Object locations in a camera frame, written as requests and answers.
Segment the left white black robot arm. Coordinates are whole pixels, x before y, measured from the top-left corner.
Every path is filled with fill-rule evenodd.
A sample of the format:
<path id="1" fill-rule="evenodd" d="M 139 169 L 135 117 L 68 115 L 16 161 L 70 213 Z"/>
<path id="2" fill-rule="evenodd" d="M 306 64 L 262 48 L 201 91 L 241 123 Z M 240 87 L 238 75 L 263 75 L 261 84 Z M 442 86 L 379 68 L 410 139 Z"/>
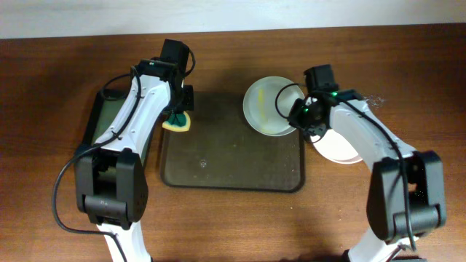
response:
<path id="1" fill-rule="evenodd" d="M 162 124 L 167 130 L 189 130 L 194 92 L 184 79 L 194 67 L 189 47 L 166 39 L 160 56 L 130 69 L 130 90 L 119 111 L 78 156 L 77 206 L 105 237 L 113 261 L 152 259 L 141 227 L 149 194 L 144 161 L 159 116 L 167 115 Z"/>

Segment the white plate with yellow stain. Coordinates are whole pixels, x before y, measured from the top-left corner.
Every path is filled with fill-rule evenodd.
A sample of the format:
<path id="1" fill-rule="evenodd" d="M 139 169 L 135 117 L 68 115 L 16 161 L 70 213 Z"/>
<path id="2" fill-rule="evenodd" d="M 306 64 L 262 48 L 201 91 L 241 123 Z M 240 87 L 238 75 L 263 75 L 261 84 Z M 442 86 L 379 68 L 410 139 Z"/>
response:
<path id="1" fill-rule="evenodd" d="M 334 130 L 328 130 L 323 137 L 311 136 L 310 141 L 321 156 L 332 162 L 355 164 L 363 160 L 352 145 Z"/>

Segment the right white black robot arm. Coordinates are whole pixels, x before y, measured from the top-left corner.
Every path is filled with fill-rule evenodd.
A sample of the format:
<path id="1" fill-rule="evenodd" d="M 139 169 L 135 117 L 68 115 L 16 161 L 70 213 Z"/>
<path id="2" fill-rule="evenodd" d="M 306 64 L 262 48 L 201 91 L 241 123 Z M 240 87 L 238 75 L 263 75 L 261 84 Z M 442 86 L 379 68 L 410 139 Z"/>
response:
<path id="1" fill-rule="evenodd" d="M 446 223 L 443 163 L 434 151 L 417 151 L 394 135 L 355 90 L 340 90 L 331 65 L 304 72 L 307 96 L 285 119 L 311 136 L 340 134 L 371 172 L 366 215 L 369 228 L 345 250 L 343 261 L 392 261 Z"/>

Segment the pale grey plate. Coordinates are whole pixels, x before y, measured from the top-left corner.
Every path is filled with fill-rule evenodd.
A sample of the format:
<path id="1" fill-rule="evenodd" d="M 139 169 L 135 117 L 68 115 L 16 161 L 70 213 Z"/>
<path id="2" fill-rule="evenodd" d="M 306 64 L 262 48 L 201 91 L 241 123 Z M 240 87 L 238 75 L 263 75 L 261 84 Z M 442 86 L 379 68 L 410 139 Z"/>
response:
<path id="1" fill-rule="evenodd" d="M 293 84 L 281 76 L 267 76 L 254 82 L 245 93 L 243 113 L 248 124 L 263 135 L 280 137 L 296 130 L 288 121 L 278 114 L 275 99 L 285 86 Z M 297 99 L 304 99 L 304 93 L 297 85 L 287 87 L 280 93 L 277 107 L 280 113 L 287 116 Z"/>

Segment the green and yellow sponge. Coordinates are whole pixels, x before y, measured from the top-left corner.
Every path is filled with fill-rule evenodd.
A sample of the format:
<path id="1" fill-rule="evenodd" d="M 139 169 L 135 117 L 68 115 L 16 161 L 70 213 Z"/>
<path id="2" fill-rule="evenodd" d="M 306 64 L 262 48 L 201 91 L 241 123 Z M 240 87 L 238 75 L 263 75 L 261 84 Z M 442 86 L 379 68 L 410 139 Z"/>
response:
<path id="1" fill-rule="evenodd" d="M 183 113 L 171 113 L 162 123 L 162 127 L 171 132 L 187 132 L 191 127 L 191 119 L 186 111 Z"/>

